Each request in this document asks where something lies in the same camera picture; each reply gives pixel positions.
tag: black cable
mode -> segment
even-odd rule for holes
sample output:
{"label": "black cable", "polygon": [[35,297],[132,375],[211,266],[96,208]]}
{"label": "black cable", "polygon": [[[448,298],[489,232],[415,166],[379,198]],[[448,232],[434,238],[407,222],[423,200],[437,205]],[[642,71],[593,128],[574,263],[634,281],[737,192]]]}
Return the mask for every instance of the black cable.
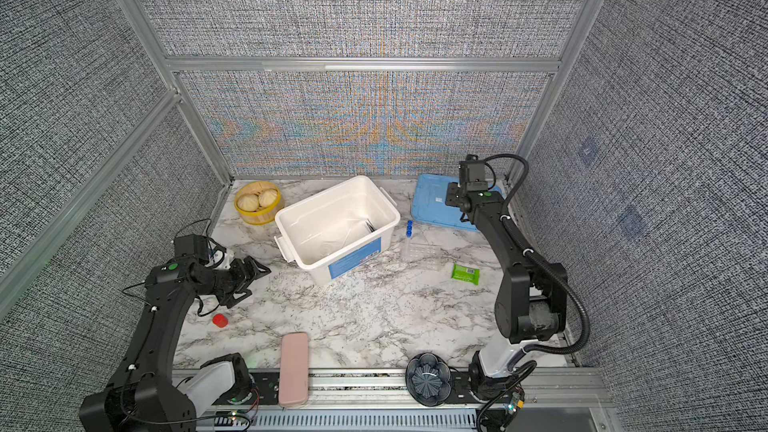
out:
{"label": "black cable", "polygon": [[176,231],[176,234],[174,234],[174,238],[178,237],[179,236],[179,232],[183,231],[187,227],[194,226],[195,224],[199,224],[199,223],[205,222],[205,221],[208,221],[208,225],[205,227],[205,232],[204,232],[205,237],[207,237],[208,236],[208,227],[210,226],[210,222],[211,222],[210,218],[201,218],[200,220],[196,220],[194,222],[188,223],[186,226],[183,226],[182,228],[180,228],[179,230]]}
{"label": "black cable", "polygon": [[128,290],[129,290],[129,289],[131,289],[131,288],[134,288],[134,287],[138,287],[139,285],[144,285],[144,282],[140,282],[140,283],[138,283],[138,284],[133,284],[133,285],[129,285],[129,286],[127,286],[126,288],[124,288],[124,289],[122,290],[122,293],[123,293],[123,295],[127,295],[127,296],[129,296],[129,297],[133,297],[133,298],[137,298],[137,299],[139,299],[140,301],[142,301],[143,303],[145,303],[145,304],[147,304],[147,305],[149,305],[149,306],[151,307],[151,306],[152,306],[152,304],[150,304],[149,302],[147,302],[147,300],[146,300],[146,299],[143,299],[143,298],[139,297],[138,295],[133,295],[133,294],[130,294],[130,293],[128,292]]}
{"label": "black cable", "polygon": [[493,167],[491,167],[491,164],[487,162],[485,162],[485,166],[491,169],[491,174],[493,175],[493,184],[488,187],[488,190],[492,190],[494,187],[496,187],[496,171],[493,169]]}
{"label": "black cable", "polygon": [[507,233],[512,238],[512,241],[520,247],[521,250],[523,250],[523,255],[527,258],[529,258],[533,264],[536,264],[539,266],[539,268],[542,270],[542,272],[552,280],[557,286],[562,288],[565,293],[568,295],[568,297],[571,299],[571,301],[576,306],[576,311],[578,312],[579,320],[581,321],[581,333],[579,334],[578,340],[574,342],[572,345],[569,345],[567,347],[549,347],[547,345],[540,345],[540,344],[528,344],[520,348],[520,350],[513,356],[513,359],[510,360],[510,364],[514,365],[515,358],[517,360],[520,360],[527,352],[531,352],[533,350],[539,350],[541,352],[546,352],[548,354],[558,354],[558,355],[565,355],[565,354],[571,354],[573,352],[576,352],[577,350],[581,350],[583,346],[587,344],[587,341],[589,340],[589,335],[591,332],[590,329],[590,323],[589,323],[589,315],[587,315],[587,309],[584,307],[584,304],[581,303],[581,299],[576,295],[576,292],[571,288],[568,283],[563,280],[563,278],[554,270],[552,269],[552,266],[549,264],[549,262],[546,261],[538,252],[533,250],[533,247],[528,242],[528,240],[525,238],[525,236],[522,234],[520,229],[514,226],[510,226],[510,221],[512,219],[508,218],[508,216],[502,216],[502,224],[504,224],[504,228],[507,230]]}
{"label": "black cable", "polygon": [[525,178],[528,176],[528,161],[517,154],[496,154],[495,156],[485,157],[483,161],[488,162],[489,160],[493,160],[495,158],[513,158],[514,160],[517,160],[523,164],[523,173],[520,174],[520,178],[514,184],[514,187],[509,191],[509,194],[507,194],[507,197],[504,199],[504,203],[502,204],[502,210],[504,213],[506,213],[507,210],[509,210],[509,203],[512,201],[512,197],[514,197],[514,194],[517,193],[520,186],[523,185]]}
{"label": "black cable", "polygon": [[203,311],[203,299],[201,299],[199,295],[195,295],[195,298],[200,301],[200,305],[197,307],[197,317],[205,317],[206,315],[211,315],[213,312],[216,312],[216,309],[218,309],[221,306],[221,303],[219,303],[216,307],[212,308],[205,314],[201,314],[200,312]]}
{"label": "black cable", "polygon": [[[456,369],[455,367],[452,367],[452,366],[450,366],[450,365],[448,365],[448,364],[446,364],[446,365],[448,366],[448,369],[449,369],[449,370],[453,370],[454,372],[456,372],[456,374],[460,374],[460,373],[461,373],[461,371],[460,371],[459,369]],[[454,387],[454,385],[453,385],[453,383],[454,383],[454,382],[455,382],[455,381],[454,381],[454,377],[453,377],[453,374],[451,374],[451,390],[454,390],[454,389],[455,389],[455,387]]]}
{"label": "black cable", "polygon": [[256,414],[259,413],[259,402],[261,402],[261,390],[259,390],[258,387],[254,386],[254,388],[251,389],[252,392],[256,392],[256,400],[254,401],[254,404],[250,406],[248,410],[246,410],[246,414],[251,412],[254,407],[256,408],[256,412],[254,412],[254,418],[256,418]]}
{"label": "black cable", "polygon": [[224,260],[226,259],[226,253],[225,253],[226,247],[219,244],[218,242],[213,240],[211,237],[206,236],[206,238],[208,239],[208,242],[212,242],[216,246],[211,249],[211,253],[214,253],[216,251],[221,252],[221,258],[215,264],[212,264],[209,267],[207,267],[208,269],[213,270],[213,269],[216,269],[216,267],[218,267],[219,265],[221,265],[221,263],[224,262]]}
{"label": "black cable", "polygon": [[176,384],[176,388],[179,388],[180,385],[182,385],[182,384],[184,384],[186,382],[189,382],[190,380],[192,380],[192,377],[187,377],[186,379],[183,379],[181,382]]}
{"label": "black cable", "polygon": [[480,430],[480,420],[482,419],[482,416],[484,416],[485,413],[488,412],[488,409],[490,409],[491,406],[493,406],[498,401],[498,399],[504,397],[504,394],[506,394],[507,392],[509,392],[516,386],[518,386],[521,382],[523,382],[523,380],[527,376],[531,375],[531,372],[533,372],[533,369],[536,368],[536,365],[538,365],[536,363],[536,360],[529,360],[528,362],[525,362],[523,365],[521,365],[520,368],[514,372],[514,374],[517,375],[516,379],[514,379],[513,382],[509,386],[507,386],[507,388],[504,389],[504,391],[499,393],[499,395],[497,395],[493,399],[490,399],[488,402],[485,403],[484,406],[482,406],[482,408],[478,412],[478,418],[476,419],[476,422],[475,422],[475,428],[477,430]]}
{"label": "black cable", "polygon": [[[147,327],[147,334],[144,336],[144,340],[141,341],[141,346],[138,349],[139,351],[143,350],[144,346],[147,344],[147,339],[149,338],[149,334],[152,331],[152,325],[154,324],[154,318],[155,318],[154,312],[156,312],[156,311],[157,311],[157,309],[155,309],[155,310],[151,310],[150,309],[150,312],[152,313],[152,319],[149,322],[149,327]],[[135,364],[136,359],[138,359],[138,357],[136,357],[134,359],[134,362],[131,365]],[[205,420],[205,419],[241,418],[241,419],[247,420],[248,421],[248,425],[244,429],[242,429],[240,432],[245,432],[245,430],[248,430],[250,428],[251,424],[252,424],[250,418],[248,418],[245,415],[240,415],[240,414],[208,415],[208,416],[203,416],[203,417],[198,417],[198,418],[189,418],[189,419],[186,419],[186,420],[167,420],[167,421],[164,421],[164,422],[159,422],[159,421],[156,421],[156,420],[146,420],[146,419],[142,419],[142,418],[136,417],[135,415],[133,415],[130,412],[128,412],[128,410],[125,408],[125,389],[128,388],[128,384],[130,383],[130,375],[133,372],[134,372],[133,369],[129,369],[128,370],[128,376],[125,379],[125,385],[120,389],[120,401],[119,401],[120,402],[120,411],[122,411],[123,415],[126,418],[129,418],[131,420],[136,420],[137,422],[141,422],[143,424],[152,424],[152,425],[186,424],[187,422],[197,422],[198,420]]]}

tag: blue plastic tray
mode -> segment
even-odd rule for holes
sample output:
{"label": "blue plastic tray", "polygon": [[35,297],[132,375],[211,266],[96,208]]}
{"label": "blue plastic tray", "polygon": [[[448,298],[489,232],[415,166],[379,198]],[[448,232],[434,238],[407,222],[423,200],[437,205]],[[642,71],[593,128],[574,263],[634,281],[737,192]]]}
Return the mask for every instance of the blue plastic tray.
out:
{"label": "blue plastic tray", "polygon": [[[436,176],[434,174],[422,174],[416,183],[416,194],[413,197],[411,215],[414,220],[434,224],[460,228],[461,230],[477,230],[469,222],[461,222],[462,211],[458,207],[446,205],[446,190],[448,184],[457,182],[458,178],[449,176]],[[502,190],[496,186],[493,190]]]}

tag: marble countertop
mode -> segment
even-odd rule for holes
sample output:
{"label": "marble countertop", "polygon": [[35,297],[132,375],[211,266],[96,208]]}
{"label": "marble countertop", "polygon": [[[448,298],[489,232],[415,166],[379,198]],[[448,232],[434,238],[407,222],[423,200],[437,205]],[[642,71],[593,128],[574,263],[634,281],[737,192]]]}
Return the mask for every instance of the marble countertop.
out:
{"label": "marble countertop", "polygon": [[[276,180],[286,205],[342,180]],[[324,286],[286,263],[275,244],[273,223],[251,226],[235,210],[235,182],[211,236],[221,245],[266,264],[272,273],[255,281],[253,296],[235,308],[220,308],[225,328],[213,315],[197,317],[197,301],[181,329],[176,368],[196,368],[206,360],[240,352],[249,368],[277,368],[283,335],[307,332],[311,368],[405,367],[414,355],[431,351],[454,367],[466,367],[475,350],[497,334],[493,304],[502,272],[479,232],[416,222],[413,243],[429,244],[422,262],[400,261],[405,225],[411,218],[416,180],[374,181],[397,202],[401,221],[390,248]],[[451,278],[453,263],[480,269],[479,285]],[[204,310],[216,305],[204,298]],[[563,367],[562,356],[536,357],[539,366]]]}

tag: ventilated metal cover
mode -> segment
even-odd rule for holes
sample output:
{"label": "ventilated metal cover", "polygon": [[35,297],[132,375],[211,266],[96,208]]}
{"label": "ventilated metal cover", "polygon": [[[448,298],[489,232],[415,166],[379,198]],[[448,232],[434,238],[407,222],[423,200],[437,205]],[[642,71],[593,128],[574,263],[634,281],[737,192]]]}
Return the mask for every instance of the ventilated metal cover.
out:
{"label": "ventilated metal cover", "polygon": [[[246,423],[216,419],[216,430]],[[212,430],[198,425],[198,430]],[[451,410],[260,410],[249,430],[474,430],[475,409]]]}

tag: red bottle cap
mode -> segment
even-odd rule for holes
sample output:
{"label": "red bottle cap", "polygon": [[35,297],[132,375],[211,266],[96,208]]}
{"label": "red bottle cap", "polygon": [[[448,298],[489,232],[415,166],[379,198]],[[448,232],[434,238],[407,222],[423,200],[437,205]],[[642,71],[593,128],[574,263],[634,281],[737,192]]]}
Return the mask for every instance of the red bottle cap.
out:
{"label": "red bottle cap", "polygon": [[226,317],[223,314],[216,314],[214,316],[214,324],[221,328],[225,328],[226,325],[229,323],[228,320],[226,320]]}

